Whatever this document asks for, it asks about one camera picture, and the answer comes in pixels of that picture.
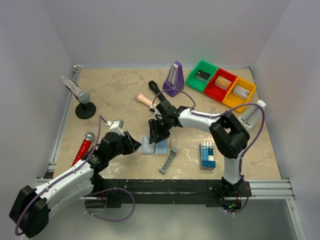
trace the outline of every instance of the black round base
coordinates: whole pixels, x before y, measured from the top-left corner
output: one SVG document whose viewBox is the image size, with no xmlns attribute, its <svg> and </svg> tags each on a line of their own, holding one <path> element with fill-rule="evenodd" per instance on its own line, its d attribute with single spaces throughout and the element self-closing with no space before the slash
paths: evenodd
<svg viewBox="0 0 320 240">
<path fill-rule="evenodd" d="M 80 103 L 75 108 L 75 115 L 80 119 L 89 119 L 96 113 L 96 105 L 92 102 L 87 104 Z"/>
</svg>

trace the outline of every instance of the pink object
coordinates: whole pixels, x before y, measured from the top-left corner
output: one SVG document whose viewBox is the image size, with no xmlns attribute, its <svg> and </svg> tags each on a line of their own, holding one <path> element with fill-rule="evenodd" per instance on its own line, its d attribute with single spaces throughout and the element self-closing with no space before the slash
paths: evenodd
<svg viewBox="0 0 320 240">
<path fill-rule="evenodd" d="M 135 99 L 138 102 L 143 103 L 144 105 L 147 105 L 149 108 L 152 105 L 152 101 L 149 98 L 147 98 L 145 95 L 143 95 L 142 93 L 137 93 L 135 95 Z"/>
</svg>

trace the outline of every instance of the sparkly microphone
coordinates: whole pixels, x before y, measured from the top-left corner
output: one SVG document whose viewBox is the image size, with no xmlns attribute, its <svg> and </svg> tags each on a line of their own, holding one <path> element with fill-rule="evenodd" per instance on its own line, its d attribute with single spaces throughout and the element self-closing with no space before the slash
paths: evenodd
<svg viewBox="0 0 320 240">
<path fill-rule="evenodd" d="M 75 156 L 75 159 L 72 163 L 71 166 L 75 165 L 79 160 L 81 160 L 83 158 L 83 156 L 86 154 L 86 152 L 88 152 L 89 147 L 91 145 L 91 143 L 95 140 L 95 135 L 93 132 L 88 131 L 85 135 L 84 135 L 84 140 L 81 144 L 81 147 L 77 153 L 77 155 Z"/>
<path fill-rule="evenodd" d="M 75 108 L 75 115 L 80 119 L 91 118 L 96 113 L 96 106 L 90 102 L 89 93 L 81 90 L 79 85 L 66 75 L 62 75 L 59 79 L 79 101 L 79 105 Z"/>
</svg>

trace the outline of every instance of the gray plastic tool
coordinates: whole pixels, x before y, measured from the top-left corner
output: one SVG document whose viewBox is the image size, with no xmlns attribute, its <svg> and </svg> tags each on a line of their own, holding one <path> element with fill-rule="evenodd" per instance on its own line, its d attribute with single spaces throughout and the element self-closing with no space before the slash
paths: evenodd
<svg viewBox="0 0 320 240">
<path fill-rule="evenodd" d="M 161 169 L 159 169 L 160 173 L 166 174 L 166 170 L 167 170 L 169 164 L 171 163 L 172 159 L 174 159 L 174 157 L 177 155 L 178 151 L 179 150 L 176 147 L 171 148 L 170 156 L 168 157 L 168 159 L 165 162 L 165 164 L 163 165 L 163 167 Z"/>
</svg>

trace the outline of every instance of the orange bin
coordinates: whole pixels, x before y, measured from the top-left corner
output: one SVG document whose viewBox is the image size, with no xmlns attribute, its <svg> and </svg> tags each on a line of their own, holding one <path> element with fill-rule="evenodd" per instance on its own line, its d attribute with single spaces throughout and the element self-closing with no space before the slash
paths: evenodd
<svg viewBox="0 0 320 240">
<path fill-rule="evenodd" d="M 242 98 L 236 96 L 233 94 L 234 88 L 236 85 L 239 85 L 240 87 L 243 87 L 244 89 L 247 89 L 250 91 L 249 96 L 246 98 L 246 100 L 243 100 Z M 241 77 L 237 77 L 236 80 L 233 82 L 232 86 L 229 88 L 228 92 L 226 93 L 224 99 L 222 100 L 222 103 L 227 105 L 230 108 L 234 108 L 240 104 L 248 103 L 254 94 L 257 86 L 244 80 Z M 245 106 L 238 108 L 236 111 L 239 113 L 242 113 L 245 109 Z"/>
</svg>

